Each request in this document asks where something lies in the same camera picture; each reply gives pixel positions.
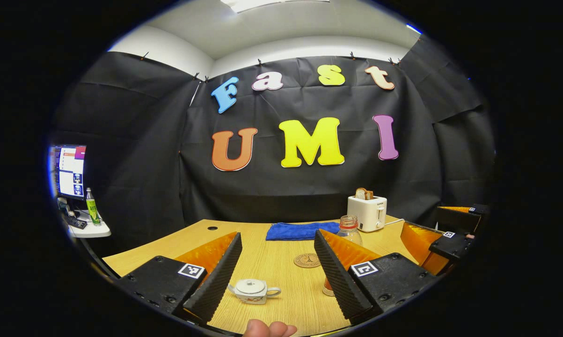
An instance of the foam letter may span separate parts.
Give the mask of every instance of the foam letter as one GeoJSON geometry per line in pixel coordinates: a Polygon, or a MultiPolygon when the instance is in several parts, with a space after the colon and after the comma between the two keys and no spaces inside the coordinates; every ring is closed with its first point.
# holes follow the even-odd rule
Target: foam letter
{"type": "Polygon", "coordinates": [[[238,158],[231,160],[227,157],[227,146],[233,132],[217,132],[212,135],[215,141],[212,146],[212,164],[221,171],[238,171],[246,167],[252,158],[252,140],[258,132],[256,128],[242,129],[238,135],[242,137],[242,150],[238,158]]]}
{"type": "Polygon", "coordinates": [[[217,103],[219,103],[219,113],[223,113],[236,102],[236,99],[231,98],[230,95],[238,93],[238,88],[233,84],[238,83],[238,81],[240,81],[240,79],[234,76],[211,92],[211,96],[215,96],[217,103]]]}
{"type": "Polygon", "coordinates": [[[377,66],[370,66],[369,68],[365,69],[365,73],[371,74],[373,80],[379,87],[385,90],[392,90],[393,88],[395,88],[395,85],[393,85],[393,83],[386,81],[385,77],[388,75],[388,73],[379,69],[377,66]]]}
{"type": "Polygon", "coordinates": [[[339,153],[339,141],[337,141],[338,125],[337,118],[321,118],[311,136],[299,121],[281,122],[279,128],[285,133],[285,158],[281,161],[281,166],[298,167],[302,164],[297,149],[300,149],[307,164],[312,165],[319,147],[321,148],[321,155],[317,160],[319,164],[343,164],[344,156],[339,153]]]}
{"type": "Polygon", "coordinates": [[[342,85],[346,82],[346,78],[340,74],[342,70],[338,66],[324,64],[317,68],[317,72],[320,75],[319,81],[323,85],[342,85]]]}
{"type": "Polygon", "coordinates": [[[373,121],[379,126],[379,138],[381,142],[381,151],[379,151],[380,160],[396,159],[397,150],[393,142],[392,123],[393,118],[387,115],[375,115],[373,121]]]}
{"type": "Polygon", "coordinates": [[[254,90],[277,90],[283,86],[281,83],[281,73],[277,71],[269,71],[262,73],[256,77],[258,81],[254,82],[252,88],[254,90]]]}

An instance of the keyboard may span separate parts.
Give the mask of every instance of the keyboard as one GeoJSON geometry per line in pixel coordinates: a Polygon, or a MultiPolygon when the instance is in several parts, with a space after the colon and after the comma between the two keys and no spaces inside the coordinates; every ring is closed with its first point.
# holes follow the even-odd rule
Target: keyboard
{"type": "Polygon", "coordinates": [[[88,226],[88,222],[72,218],[71,216],[66,216],[65,220],[67,221],[67,224],[74,226],[75,228],[84,229],[88,226]]]}

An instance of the teapot handle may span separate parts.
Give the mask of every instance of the teapot handle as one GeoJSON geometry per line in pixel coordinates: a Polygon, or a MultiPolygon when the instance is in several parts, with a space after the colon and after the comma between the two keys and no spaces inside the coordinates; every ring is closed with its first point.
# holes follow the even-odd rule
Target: teapot handle
{"type": "Polygon", "coordinates": [[[277,288],[276,286],[272,286],[271,288],[267,289],[267,297],[273,297],[281,294],[281,289],[277,288]]]}

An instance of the toaster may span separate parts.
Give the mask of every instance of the toaster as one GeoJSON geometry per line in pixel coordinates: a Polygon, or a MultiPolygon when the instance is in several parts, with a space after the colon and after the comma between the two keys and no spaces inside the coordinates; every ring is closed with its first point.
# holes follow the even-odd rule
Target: toaster
{"type": "Polygon", "coordinates": [[[386,225],[388,199],[373,196],[371,200],[348,197],[348,215],[356,215],[358,229],[363,232],[373,232],[386,225]]]}

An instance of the hand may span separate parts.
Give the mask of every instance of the hand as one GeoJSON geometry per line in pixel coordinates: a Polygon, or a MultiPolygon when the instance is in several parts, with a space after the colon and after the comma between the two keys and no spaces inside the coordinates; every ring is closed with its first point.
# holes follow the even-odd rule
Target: hand
{"type": "Polygon", "coordinates": [[[249,320],[243,337],[290,337],[298,331],[293,325],[273,322],[270,326],[260,320],[249,320]]]}

